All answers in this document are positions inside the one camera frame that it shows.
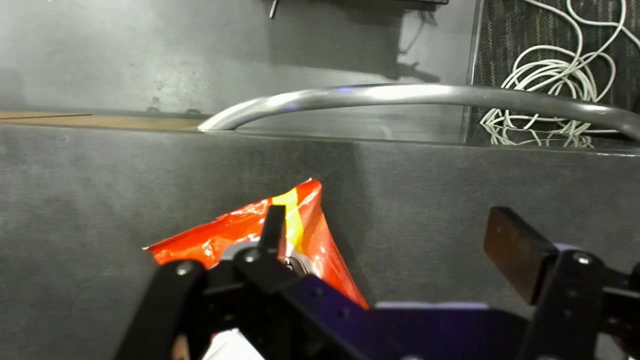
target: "metal rail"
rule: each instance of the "metal rail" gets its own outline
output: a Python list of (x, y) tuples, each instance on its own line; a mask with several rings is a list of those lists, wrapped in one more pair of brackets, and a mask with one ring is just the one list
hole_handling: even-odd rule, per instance
[(479, 108), (507, 108), (518, 113), (591, 123), (604, 128), (613, 128), (640, 142), (640, 116), (621, 108), (591, 103), (574, 103), (567, 98), (531, 92), (443, 84), (377, 84), (283, 92), (275, 96), (254, 98), (225, 108), (201, 123), (198, 130), (211, 135), (216, 130), (235, 130), (248, 123), (288, 113), (379, 105), (457, 105)]

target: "black metal bracket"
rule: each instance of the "black metal bracket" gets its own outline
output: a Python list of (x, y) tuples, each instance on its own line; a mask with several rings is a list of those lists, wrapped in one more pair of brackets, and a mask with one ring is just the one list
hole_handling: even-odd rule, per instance
[(211, 334), (230, 328), (277, 360), (586, 360), (598, 333), (640, 354), (640, 266), (626, 276), (590, 253), (557, 250), (507, 208), (491, 211), (483, 249), (535, 306), (531, 320), (491, 309), (362, 310), (315, 276), (283, 266), (283, 235), (283, 208), (273, 207), (262, 240), (216, 270), (161, 266), (115, 358), (166, 358), (177, 334), (186, 334), (191, 358), (201, 358)]

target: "gray wall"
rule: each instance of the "gray wall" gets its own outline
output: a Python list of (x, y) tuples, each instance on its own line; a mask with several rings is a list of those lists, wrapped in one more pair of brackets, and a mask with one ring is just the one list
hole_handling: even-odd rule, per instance
[[(468, 84), (473, 55), (473, 0), (432, 10), (401, 0), (281, 0), (275, 21), (266, 18), (266, 0), (0, 6), (1, 111), (213, 115), (309, 87)], [(464, 113), (442, 106), (304, 115), (266, 127), (435, 142), (465, 135)]]

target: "curved metal bar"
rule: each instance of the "curved metal bar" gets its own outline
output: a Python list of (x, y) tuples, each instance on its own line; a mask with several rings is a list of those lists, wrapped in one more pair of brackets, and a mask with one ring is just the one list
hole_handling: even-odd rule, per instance
[(604, 128), (613, 128), (640, 142), (640, 116), (621, 108), (574, 103), (531, 92), (443, 84), (377, 84), (283, 92), (225, 108), (201, 123), (198, 130), (210, 135), (216, 130), (235, 130), (248, 123), (275, 115), (379, 105), (460, 105), (507, 108), (591, 123)]

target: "crumpled plastic bag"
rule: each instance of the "crumpled plastic bag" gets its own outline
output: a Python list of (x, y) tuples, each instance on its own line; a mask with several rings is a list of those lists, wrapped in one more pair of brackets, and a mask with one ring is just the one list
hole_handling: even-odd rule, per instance
[(320, 202), (322, 184), (309, 178), (280, 197), (245, 205), (146, 250), (159, 266), (176, 261), (198, 261), (210, 270), (220, 264), (224, 250), (230, 246), (260, 240), (262, 224), (271, 205), (286, 207), (283, 259), (294, 268), (322, 278), (358, 306), (367, 309), (333, 243)]

